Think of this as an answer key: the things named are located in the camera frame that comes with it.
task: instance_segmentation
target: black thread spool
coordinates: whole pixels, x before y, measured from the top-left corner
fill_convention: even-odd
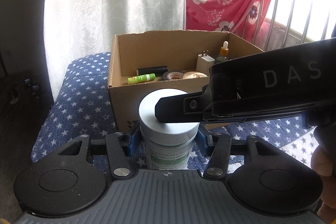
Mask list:
[[[136,74],[137,75],[147,75],[147,74],[154,73],[156,76],[162,76],[166,71],[168,71],[167,66],[159,66],[159,67],[137,69]]]

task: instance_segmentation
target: sheer curtain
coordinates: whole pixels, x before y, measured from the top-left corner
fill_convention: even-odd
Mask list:
[[[44,45],[54,99],[68,64],[110,51],[114,34],[184,26],[185,0],[45,0]]]

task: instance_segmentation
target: cardboard box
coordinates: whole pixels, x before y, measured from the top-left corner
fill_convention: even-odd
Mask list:
[[[138,121],[141,100],[159,89],[199,92],[209,77],[127,84],[138,68],[168,66],[169,70],[195,70],[198,54],[209,51],[213,58],[223,42],[228,41],[229,59],[262,52],[251,43],[229,32],[210,31],[149,31],[140,34],[115,35],[109,68],[108,92],[118,131],[126,132]],[[211,124],[207,128],[216,128]]]

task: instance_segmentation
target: dropper bottle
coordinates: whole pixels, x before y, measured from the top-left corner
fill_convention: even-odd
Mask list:
[[[228,42],[225,41],[223,47],[221,47],[219,55],[216,57],[215,64],[228,61],[227,54],[229,53],[229,49],[227,48]]]

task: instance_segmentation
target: blue star fabric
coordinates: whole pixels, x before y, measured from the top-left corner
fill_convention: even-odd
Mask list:
[[[81,134],[89,134],[92,139],[102,139],[116,131],[107,85],[110,55],[110,52],[102,52],[78,58],[69,64],[60,94],[31,152],[33,162]],[[318,145],[312,134],[313,129],[308,131],[302,128],[300,116],[233,123],[212,129],[211,132],[229,134],[232,138],[241,140],[246,139],[247,135],[257,135],[307,166],[310,166],[311,154]],[[134,170],[147,168],[142,145],[128,160]],[[188,169],[203,172],[208,161],[194,144]],[[108,172],[106,156],[94,156],[93,164]],[[231,156],[228,172],[234,172],[242,164],[242,156]]]

